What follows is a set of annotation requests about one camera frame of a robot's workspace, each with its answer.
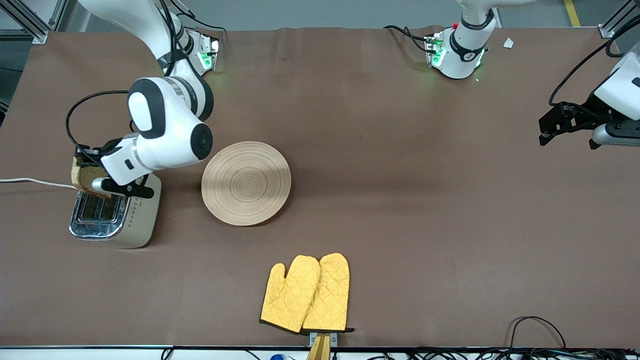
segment gray floor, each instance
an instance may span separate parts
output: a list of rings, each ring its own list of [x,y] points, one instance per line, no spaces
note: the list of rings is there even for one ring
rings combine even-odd
[[[580,24],[596,26],[625,0],[573,0]],[[229,30],[271,30],[279,28],[342,27],[382,28],[385,25],[422,28],[431,24],[449,26],[460,19],[460,7],[453,0],[183,0],[206,23]],[[89,14],[81,6],[70,8],[65,31],[120,31]],[[522,8],[500,9],[506,28],[571,26],[563,0],[538,0]],[[195,25],[189,19],[185,24]],[[640,40],[640,27],[620,41],[628,49]],[[30,42],[0,41],[0,66],[21,69]],[[0,70],[0,100],[10,102],[19,72]]]

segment oven mitt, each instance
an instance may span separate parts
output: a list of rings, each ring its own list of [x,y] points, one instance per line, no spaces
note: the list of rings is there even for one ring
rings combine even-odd
[[[339,253],[320,260],[320,282],[302,325],[305,332],[348,332],[349,263]]]
[[[267,281],[260,322],[299,333],[319,279],[320,264],[311,256],[296,256],[286,275],[284,264],[274,265]]]

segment quilted fabric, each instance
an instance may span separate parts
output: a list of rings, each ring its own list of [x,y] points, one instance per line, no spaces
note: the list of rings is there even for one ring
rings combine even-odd
[[[320,282],[302,327],[344,331],[349,300],[349,263],[342,254],[335,253],[323,257],[320,267]]]
[[[299,333],[320,279],[316,258],[298,255],[285,276],[284,264],[271,269],[260,322]]]

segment brown table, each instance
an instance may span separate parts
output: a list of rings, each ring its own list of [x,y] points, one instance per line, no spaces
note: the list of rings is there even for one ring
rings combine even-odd
[[[275,146],[290,203],[265,225],[225,225],[200,196],[206,161],[164,170],[152,243],[118,250],[71,237],[73,191],[4,184],[0,343],[297,345],[258,323],[269,269],[342,252],[356,328],[342,345],[502,346],[514,318],[539,315],[571,347],[636,346],[638,150],[591,151],[589,132],[537,139],[549,93],[601,43],[595,28],[498,29],[453,81],[386,30],[228,33],[206,77],[214,151]],[[583,100],[613,63],[598,55],[558,99]],[[128,34],[50,33],[0,129],[0,175],[68,183],[71,105],[159,73]],[[72,130],[98,146],[128,121],[109,95]],[[523,323],[516,344],[558,342]]]

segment white power cord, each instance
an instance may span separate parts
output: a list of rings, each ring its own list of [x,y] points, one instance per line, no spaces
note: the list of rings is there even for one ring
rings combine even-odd
[[[0,179],[0,183],[27,183],[27,182],[50,185],[50,186],[59,186],[61,188],[70,188],[77,191],[77,188],[73,185],[50,183],[48,181],[32,179],[30,177],[19,177],[17,179]]]

